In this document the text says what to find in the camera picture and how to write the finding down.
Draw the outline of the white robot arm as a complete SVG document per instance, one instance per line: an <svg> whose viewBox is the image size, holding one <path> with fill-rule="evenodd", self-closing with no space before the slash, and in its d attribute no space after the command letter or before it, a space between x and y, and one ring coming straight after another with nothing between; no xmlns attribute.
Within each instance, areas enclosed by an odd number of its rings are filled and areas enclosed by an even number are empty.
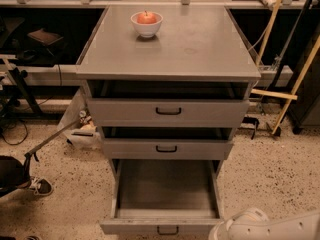
<svg viewBox="0 0 320 240"><path fill-rule="evenodd" d="M320 210L270 220L258 208L249 208L218 223L208 240L320 240Z"/></svg>

